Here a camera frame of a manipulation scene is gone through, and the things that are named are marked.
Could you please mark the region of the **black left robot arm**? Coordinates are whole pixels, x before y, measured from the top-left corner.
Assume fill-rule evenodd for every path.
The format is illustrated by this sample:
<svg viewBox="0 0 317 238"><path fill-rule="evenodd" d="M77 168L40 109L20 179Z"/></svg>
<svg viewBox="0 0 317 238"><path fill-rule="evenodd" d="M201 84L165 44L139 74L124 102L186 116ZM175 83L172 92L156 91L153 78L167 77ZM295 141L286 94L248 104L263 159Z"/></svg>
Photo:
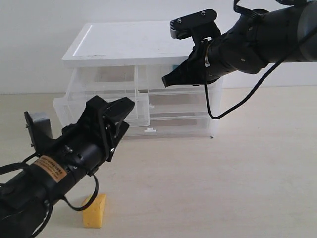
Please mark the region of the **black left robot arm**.
<svg viewBox="0 0 317 238"><path fill-rule="evenodd" d="M17 171L0 186L0 235L34 238L47 225L54 205L85 176L94 177L110 162L127 132L126 117L135 103L127 97L107 102L94 96L78 121L52 137L50 120L25 112L35 152L22 162L2 166L1 174Z"/></svg>

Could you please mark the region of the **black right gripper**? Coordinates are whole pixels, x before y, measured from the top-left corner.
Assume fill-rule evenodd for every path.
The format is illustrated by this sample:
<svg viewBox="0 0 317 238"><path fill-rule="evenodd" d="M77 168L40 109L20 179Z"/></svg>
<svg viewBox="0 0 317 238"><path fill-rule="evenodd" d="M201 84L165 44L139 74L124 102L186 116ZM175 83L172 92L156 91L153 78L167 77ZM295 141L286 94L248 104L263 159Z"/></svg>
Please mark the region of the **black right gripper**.
<svg viewBox="0 0 317 238"><path fill-rule="evenodd" d="M259 73L268 61L245 43L245 39L246 35L230 30L213 40L201 40L177 69L162 77L164 87L212 84L236 71Z"/></svg>

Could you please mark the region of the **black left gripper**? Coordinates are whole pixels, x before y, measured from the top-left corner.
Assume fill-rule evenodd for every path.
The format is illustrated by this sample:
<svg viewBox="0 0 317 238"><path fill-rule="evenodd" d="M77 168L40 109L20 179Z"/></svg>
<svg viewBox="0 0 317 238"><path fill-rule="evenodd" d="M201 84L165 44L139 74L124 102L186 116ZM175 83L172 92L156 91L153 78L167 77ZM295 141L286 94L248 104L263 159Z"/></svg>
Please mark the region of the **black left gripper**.
<svg viewBox="0 0 317 238"><path fill-rule="evenodd" d="M64 135L72 135L67 145L74 150L70 164L88 174L95 173L99 166L112 159L129 124L124 120L135 107L127 97L107 102L99 96L87 101L77 123L63 129Z"/></svg>

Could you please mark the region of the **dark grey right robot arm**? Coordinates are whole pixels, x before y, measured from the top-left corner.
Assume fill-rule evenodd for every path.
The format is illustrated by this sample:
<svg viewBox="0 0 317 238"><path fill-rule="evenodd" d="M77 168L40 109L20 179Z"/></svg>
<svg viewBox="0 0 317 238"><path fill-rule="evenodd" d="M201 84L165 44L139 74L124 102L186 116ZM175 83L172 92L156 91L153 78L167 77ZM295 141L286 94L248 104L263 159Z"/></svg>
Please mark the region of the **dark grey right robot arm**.
<svg viewBox="0 0 317 238"><path fill-rule="evenodd" d="M212 84L233 72L257 74L278 61L317 60L317 3L283 0L283 9L248 9L234 1L239 19L226 32L217 12L201 10L170 22L172 38L191 38L194 46L176 69L162 77L165 87Z"/></svg>

